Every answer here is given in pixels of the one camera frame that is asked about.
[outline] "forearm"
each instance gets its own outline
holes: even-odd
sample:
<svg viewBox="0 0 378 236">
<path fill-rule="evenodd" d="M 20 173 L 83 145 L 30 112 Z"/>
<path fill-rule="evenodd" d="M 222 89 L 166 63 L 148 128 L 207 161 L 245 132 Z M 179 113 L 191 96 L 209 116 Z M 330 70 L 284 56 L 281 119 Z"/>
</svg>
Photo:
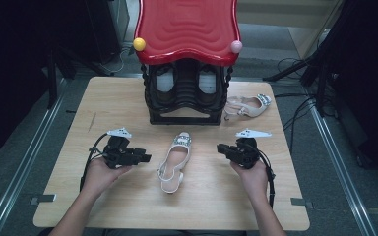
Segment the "forearm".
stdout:
<svg viewBox="0 0 378 236">
<path fill-rule="evenodd" d="M 266 196 L 250 198 L 260 235 L 286 235 Z"/>
<path fill-rule="evenodd" d="M 84 193 L 79 194 L 60 222 L 51 231 L 50 236 L 82 235 L 96 199 L 97 197 Z"/>
</svg>

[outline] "pink ball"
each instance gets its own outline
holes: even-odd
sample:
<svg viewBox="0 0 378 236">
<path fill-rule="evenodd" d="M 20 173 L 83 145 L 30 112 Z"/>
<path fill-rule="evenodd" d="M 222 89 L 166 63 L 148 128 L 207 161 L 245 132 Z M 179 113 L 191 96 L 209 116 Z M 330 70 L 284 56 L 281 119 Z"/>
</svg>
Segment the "pink ball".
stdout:
<svg viewBox="0 0 378 236">
<path fill-rule="evenodd" d="M 239 53 L 242 49 L 242 43 L 239 40 L 235 40 L 231 43 L 231 51 L 233 53 Z"/>
</svg>

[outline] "white shoe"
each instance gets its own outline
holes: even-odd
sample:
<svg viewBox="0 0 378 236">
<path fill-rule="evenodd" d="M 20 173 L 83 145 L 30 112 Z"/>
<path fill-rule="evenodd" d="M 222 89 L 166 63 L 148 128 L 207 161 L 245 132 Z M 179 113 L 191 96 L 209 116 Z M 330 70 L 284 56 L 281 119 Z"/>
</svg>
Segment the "white shoe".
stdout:
<svg viewBox="0 0 378 236">
<path fill-rule="evenodd" d="M 231 96 L 226 100 L 225 118 L 228 115 L 256 117 L 263 113 L 270 105 L 272 99 L 269 96 L 258 94 L 257 96 Z"/>
<path fill-rule="evenodd" d="M 188 133 L 180 133 L 174 138 L 167 157 L 160 164 L 157 175 L 161 180 L 161 188 L 166 193 L 176 192 L 183 180 L 183 173 L 180 170 L 189 161 L 191 142 Z"/>
</svg>

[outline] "human hand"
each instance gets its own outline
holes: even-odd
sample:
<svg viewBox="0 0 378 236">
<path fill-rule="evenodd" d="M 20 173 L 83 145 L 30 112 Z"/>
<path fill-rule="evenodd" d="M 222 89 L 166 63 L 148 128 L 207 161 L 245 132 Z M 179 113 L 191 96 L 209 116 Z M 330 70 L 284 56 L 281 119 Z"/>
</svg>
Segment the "human hand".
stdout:
<svg viewBox="0 0 378 236">
<path fill-rule="evenodd" d="M 96 158 L 89 164 L 81 193 L 97 199 L 119 176 L 131 168 L 132 166 L 120 166 L 110 169 L 103 158 Z"/>
<path fill-rule="evenodd" d="M 266 165 L 262 161 L 257 161 L 251 169 L 245 169 L 233 161 L 230 165 L 240 176 L 250 199 L 266 198 L 268 176 Z"/>
</svg>

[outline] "yellow ball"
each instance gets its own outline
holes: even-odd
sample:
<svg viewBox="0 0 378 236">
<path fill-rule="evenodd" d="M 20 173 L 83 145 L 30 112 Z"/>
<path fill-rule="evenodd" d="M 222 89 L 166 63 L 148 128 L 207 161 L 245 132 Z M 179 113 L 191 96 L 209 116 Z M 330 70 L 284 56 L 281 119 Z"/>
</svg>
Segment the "yellow ball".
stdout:
<svg viewBox="0 0 378 236">
<path fill-rule="evenodd" d="M 146 48 L 146 42 L 142 38 L 137 37 L 133 41 L 133 46 L 136 51 L 143 51 Z"/>
</svg>

